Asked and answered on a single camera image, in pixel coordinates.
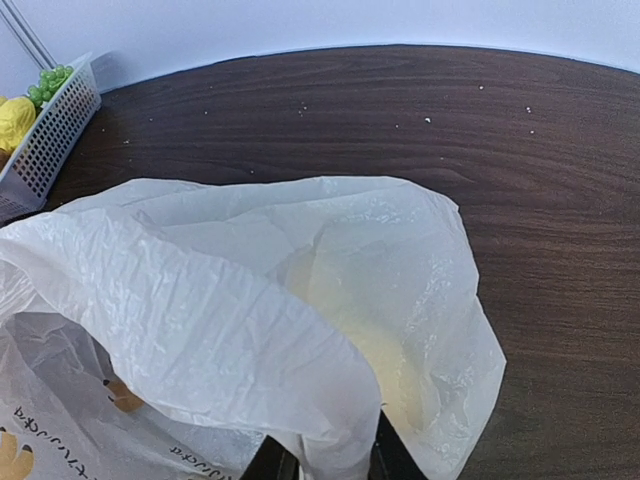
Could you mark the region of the green toy grape bunch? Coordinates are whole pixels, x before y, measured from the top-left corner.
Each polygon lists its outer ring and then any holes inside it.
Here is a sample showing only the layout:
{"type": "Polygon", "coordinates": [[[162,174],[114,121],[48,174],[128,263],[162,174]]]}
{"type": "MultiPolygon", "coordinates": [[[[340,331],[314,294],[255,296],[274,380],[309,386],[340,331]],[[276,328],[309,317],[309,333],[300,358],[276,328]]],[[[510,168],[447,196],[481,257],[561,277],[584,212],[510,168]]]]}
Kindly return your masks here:
{"type": "Polygon", "coordinates": [[[27,96],[36,108],[49,102],[74,72],[71,66],[58,65],[52,70],[42,70],[37,85],[27,89],[27,96]]]}

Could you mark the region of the left aluminium frame post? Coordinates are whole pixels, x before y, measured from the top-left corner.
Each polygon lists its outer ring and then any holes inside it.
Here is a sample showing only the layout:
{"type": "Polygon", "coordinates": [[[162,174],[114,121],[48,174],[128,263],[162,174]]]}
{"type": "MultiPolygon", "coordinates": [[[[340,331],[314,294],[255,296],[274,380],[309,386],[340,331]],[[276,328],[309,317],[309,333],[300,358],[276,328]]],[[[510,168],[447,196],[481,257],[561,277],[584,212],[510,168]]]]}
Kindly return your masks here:
{"type": "Polygon", "coordinates": [[[40,69],[51,70],[57,66],[51,53],[13,1],[1,0],[1,19],[26,54],[40,69]]]}

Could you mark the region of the cream printed plastic bag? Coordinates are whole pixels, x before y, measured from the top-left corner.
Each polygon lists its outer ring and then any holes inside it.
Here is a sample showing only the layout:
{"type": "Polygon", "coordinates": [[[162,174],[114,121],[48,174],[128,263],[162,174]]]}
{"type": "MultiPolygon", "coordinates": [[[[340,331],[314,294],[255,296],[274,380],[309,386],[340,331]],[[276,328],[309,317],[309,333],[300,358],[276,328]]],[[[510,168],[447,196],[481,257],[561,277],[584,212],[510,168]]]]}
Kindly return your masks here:
{"type": "Polygon", "coordinates": [[[506,358],[457,205],[390,177],[138,179],[1,231],[1,475],[459,476],[506,358]]]}

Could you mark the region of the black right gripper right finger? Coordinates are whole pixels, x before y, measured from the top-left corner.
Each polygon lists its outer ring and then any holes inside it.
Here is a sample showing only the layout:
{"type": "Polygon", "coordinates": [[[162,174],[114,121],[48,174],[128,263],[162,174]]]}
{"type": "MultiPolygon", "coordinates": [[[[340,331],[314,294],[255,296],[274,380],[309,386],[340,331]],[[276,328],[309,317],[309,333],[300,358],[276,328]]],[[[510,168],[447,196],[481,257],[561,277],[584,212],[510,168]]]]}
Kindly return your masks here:
{"type": "Polygon", "coordinates": [[[371,480],[425,480],[424,474],[384,411],[380,413],[368,478],[371,480]]]}

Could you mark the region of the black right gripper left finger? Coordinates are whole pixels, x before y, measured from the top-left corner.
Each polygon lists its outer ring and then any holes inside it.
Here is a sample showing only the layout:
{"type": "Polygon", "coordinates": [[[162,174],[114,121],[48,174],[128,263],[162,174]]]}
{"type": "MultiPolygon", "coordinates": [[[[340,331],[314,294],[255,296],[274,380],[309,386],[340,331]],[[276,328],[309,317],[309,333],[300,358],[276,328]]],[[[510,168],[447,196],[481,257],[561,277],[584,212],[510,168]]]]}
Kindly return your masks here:
{"type": "Polygon", "coordinates": [[[298,460],[278,441],[266,436],[241,480],[298,480],[298,460]]]}

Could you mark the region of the white perforated plastic basket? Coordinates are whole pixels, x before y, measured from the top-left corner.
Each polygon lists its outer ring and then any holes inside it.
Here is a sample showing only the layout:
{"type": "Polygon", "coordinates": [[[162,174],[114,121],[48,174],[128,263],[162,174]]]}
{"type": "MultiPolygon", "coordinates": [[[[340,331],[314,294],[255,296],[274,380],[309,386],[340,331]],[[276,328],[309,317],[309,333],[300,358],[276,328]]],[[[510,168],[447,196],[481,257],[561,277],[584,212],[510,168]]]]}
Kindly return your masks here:
{"type": "Polygon", "coordinates": [[[58,173],[102,104],[90,53],[71,62],[73,72],[46,103],[1,171],[1,219],[40,210],[58,173]]]}

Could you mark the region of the large yellow toy lemon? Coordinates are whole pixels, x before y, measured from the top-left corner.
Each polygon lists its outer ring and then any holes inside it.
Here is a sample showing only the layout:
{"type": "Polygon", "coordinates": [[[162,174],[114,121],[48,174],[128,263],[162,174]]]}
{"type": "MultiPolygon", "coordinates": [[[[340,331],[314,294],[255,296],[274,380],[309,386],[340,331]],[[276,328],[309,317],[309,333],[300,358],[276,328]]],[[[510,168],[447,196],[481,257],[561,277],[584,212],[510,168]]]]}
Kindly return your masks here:
{"type": "Polygon", "coordinates": [[[12,154],[20,145],[36,120],[36,109],[27,97],[1,97],[1,149],[12,154]]]}

